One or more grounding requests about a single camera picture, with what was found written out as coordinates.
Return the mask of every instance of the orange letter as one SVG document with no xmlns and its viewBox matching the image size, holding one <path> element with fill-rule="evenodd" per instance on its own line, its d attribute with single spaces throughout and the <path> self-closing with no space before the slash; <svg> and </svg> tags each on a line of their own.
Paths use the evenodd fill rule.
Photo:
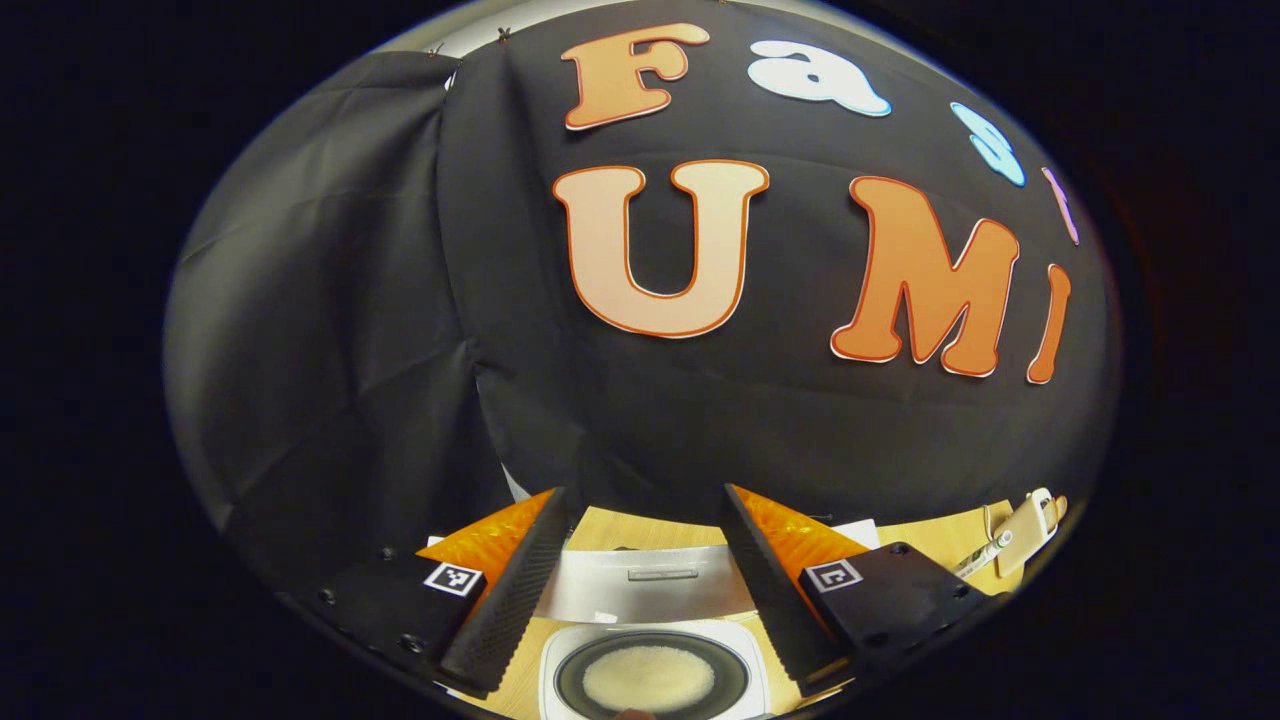
<svg viewBox="0 0 1280 720">
<path fill-rule="evenodd" d="M 561 60 L 577 64 L 577 108 L 564 115 L 568 129 L 588 129 L 637 115 L 657 113 L 671 104 L 666 90 L 649 90 L 640 73 L 653 70 L 662 79 L 680 79 L 689 72 L 689 58 L 675 42 L 701 45 L 712 36 L 689 23 L 658 26 L 570 47 Z M 653 42 L 640 54 L 637 42 Z"/>
<path fill-rule="evenodd" d="M 1066 299 L 1071 297 L 1071 278 L 1057 265 L 1048 266 L 1048 319 L 1044 320 L 1044 337 L 1041 348 L 1027 368 L 1027 382 L 1042 386 L 1053 377 L 1053 357 L 1057 356 L 1057 343 L 1062 341 L 1062 323 L 1066 322 Z"/>
<path fill-rule="evenodd" d="M 933 357 L 963 315 L 956 340 L 942 352 L 942 366 L 975 378 L 993 373 L 1018 238 L 1000 223 L 978 220 L 952 265 L 923 192 L 895 179 L 864 177 L 850 183 L 849 193 L 870 214 L 872 228 L 858 311 L 831 336 L 832 352 L 868 363 L 896 357 L 902 340 L 893 320 L 905 293 L 918 364 Z"/>
<path fill-rule="evenodd" d="M 644 173 L 609 165 L 562 176 L 552 193 L 568 215 L 568 263 L 577 296 L 611 325 L 657 337 L 692 337 L 728 320 L 742 296 L 746 210 L 769 173 L 736 160 L 677 165 L 671 182 L 694 196 L 694 277 L 658 295 L 631 277 L 627 206 Z"/>
</svg>

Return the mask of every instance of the black plate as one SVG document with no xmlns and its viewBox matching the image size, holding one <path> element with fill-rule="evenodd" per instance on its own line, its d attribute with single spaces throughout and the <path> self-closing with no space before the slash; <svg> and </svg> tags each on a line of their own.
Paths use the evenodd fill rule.
<svg viewBox="0 0 1280 720">
<path fill-rule="evenodd" d="M 716 683 L 707 697 L 681 710 L 659 714 L 658 720 L 707 720 L 733 707 L 733 703 L 746 692 L 746 664 L 730 648 L 707 638 L 685 633 L 639 630 L 609 635 L 573 651 L 556 670 L 556 693 L 564 705 L 590 720 L 612 720 L 618 711 L 607 710 L 588 697 L 586 691 L 582 689 L 582 676 L 586 674 L 586 669 L 600 657 L 617 650 L 636 646 L 684 650 L 707 661 L 716 671 Z"/>
</svg>

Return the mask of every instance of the wooden table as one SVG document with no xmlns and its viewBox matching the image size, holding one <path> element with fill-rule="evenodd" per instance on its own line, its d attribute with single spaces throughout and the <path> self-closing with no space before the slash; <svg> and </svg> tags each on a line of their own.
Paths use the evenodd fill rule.
<svg viewBox="0 0 1280 720">
<path fill-rule="evenodd" d="M 991 527 L 997 527 L 1011 512 L 1012 506 L 1007 501 L 991 505 Z M 919 523 L 887 525 L 877 528 L 877 530 L 882 544 L 899 541 L 908 542 L 940 565 L 950 568 L 987 542 L 984 521 L 983 509 L 978 507 L 957 515 Z M 591 507 L 582 515 L 564 550 L 609 551 L 617 547 L 675 550 L 714 544 L 724 544 L 724 534 L 716 527 L 653 520 L 650 518 Z M 1016 588 L 1021 582 L 1021 570 L 1007 578 L 997 578 L 996 565 L 992 562 L 966 578 L 966 580 L 978 589 L 993 594 Z M 817 702 L 832 694 L 828 692 L 808 700 L 800 697 L 799 688 L 787 678 L 786 671 L 782 669 L 782 662 L 778 660 L 777 652 L 773 650 L 773 643 L 769 642 L 769 637 L 764 632 L 764 625 L 760 623 L 758 612 L 742 612 L 719 619 L 741 624 L 755 635 L 756 642 L 760 644 L 760 653 L 764 656 L 764 665 L 769 679 L 771 712 L 777 715 L 790 712 L 796 707 Z M 543 646 L 556 632 L 573 624 L 548 618 L 531 619 L 529 626 L 525 629 L 524 638 L 520 641 L 520 646 L 511 659 L 511 664 L 507 666 L 502 687 L 483 701 L 463 694 L 458 694 L 457 697 L 508 717 L 536 720 L 539 716 L 538 667 L 541 660 Z"/>
</svg>

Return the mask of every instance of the paper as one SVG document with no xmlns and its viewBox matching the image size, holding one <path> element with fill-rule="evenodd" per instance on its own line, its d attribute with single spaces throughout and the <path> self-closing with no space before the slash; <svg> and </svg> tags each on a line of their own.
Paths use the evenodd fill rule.
<svg viewBox="0 0 1280 720">
<path fill-rule="evenodd" d="M 879 533 L 876 530 L 876 520 L 872 520 L 870 518 L 856 523 L 836 525 L 831 529 L 856 542 L 867 550 L 879 550 Z"/>
</svg>

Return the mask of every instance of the rice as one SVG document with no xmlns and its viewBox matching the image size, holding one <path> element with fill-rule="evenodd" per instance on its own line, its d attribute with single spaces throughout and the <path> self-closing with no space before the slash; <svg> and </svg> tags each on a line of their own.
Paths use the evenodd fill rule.
<svg viewBox="0 0 1280 720">
<path fill-rule="evenodd" d="M 716 670 L 705 660 L 664 646 L 616 650 L 582 675 L 586 696 L 614 711 L 671 712 L 703 700 L 714 684 Z"/>
</svg>

